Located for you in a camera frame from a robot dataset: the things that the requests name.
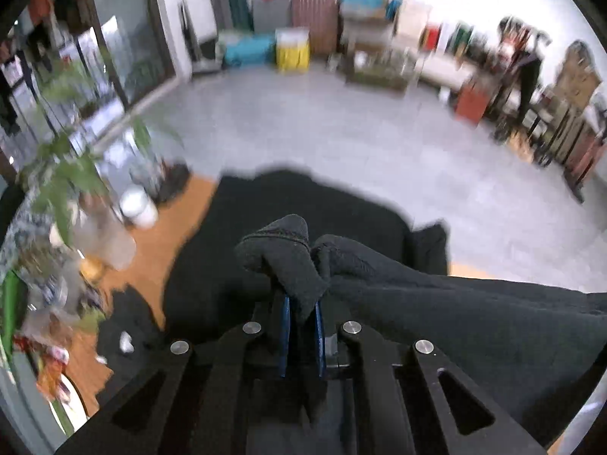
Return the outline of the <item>orange paper bag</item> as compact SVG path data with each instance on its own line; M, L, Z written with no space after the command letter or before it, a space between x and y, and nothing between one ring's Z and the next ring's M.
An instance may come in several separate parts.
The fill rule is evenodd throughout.
M474 126L480 123L491 99L491 86L483 78L476 77L465 82L458 94L455 116Z

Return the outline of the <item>brown ribbed suitcase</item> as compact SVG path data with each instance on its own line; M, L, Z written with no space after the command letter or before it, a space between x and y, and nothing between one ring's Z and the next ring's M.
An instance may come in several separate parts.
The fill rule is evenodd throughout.
M310 32L313 55L332 55L338 47L338 0L292 0L294 27Z

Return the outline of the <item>white low cabinet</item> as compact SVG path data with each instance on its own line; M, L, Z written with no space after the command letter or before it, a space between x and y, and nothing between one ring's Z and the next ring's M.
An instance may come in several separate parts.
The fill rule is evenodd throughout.
M430 52L419 56L416 71L422 81L459 93L461 87L477 73L478 67L448 53Z

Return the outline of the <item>yellow shopping bag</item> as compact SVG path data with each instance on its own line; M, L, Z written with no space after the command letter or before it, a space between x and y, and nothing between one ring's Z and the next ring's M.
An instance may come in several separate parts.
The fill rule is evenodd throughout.
M276 31L276 64L279 72L307 72L310 67L310 31L285 28Z

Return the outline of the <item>black garment with white tag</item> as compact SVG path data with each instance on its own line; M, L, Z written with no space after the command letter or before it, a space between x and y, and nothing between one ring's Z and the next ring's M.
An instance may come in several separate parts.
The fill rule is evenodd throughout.
M324 245L318 268L330 279L317 302L343 302L389 340L433 342L541 445L605 374L602 294L428 274L354 240Z

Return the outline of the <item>black clothes pile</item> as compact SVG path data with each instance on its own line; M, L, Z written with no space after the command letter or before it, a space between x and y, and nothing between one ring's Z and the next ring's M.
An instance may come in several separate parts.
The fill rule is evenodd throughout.
M250 319L272 281L309 316L330 279L318 268L321 249L350 240L406 267L448 273L440 223L414 229L387 207L287 169L222 177L176 255L166 264L145 257L127 288L113 292L113 315L97 345L112 375L98 403L106 404L162 345L212 342Z

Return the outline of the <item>olive green crate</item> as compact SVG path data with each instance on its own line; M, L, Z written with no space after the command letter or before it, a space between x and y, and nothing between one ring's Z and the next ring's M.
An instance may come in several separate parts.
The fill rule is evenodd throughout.
M414 76L415 65L405 59L402 63L377 61L366 56L364 61L350 59L344 81L346 84L356 84L405 94Z

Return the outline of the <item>green potted plant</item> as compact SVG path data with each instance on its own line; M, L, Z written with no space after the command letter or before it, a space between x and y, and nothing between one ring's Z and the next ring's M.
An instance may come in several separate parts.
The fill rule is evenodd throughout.
M182 142L172 127L163 123L151 129L141 116L131 112L118 130L131 135L130 150L136 159L132 181L154 203L167 203L184 190L191 176L188 166L166 162L153 149L156 133ZM36 158L20 172L25 198L5 235L18 249L33 245L35 240L50 235L52 229L59 234L62 245L72 246L76 223L87 202L118 207L117 192L99 170L100 165L110 163L109 149L97 143L76 148L73 135L73 130L65 130L41 145Z

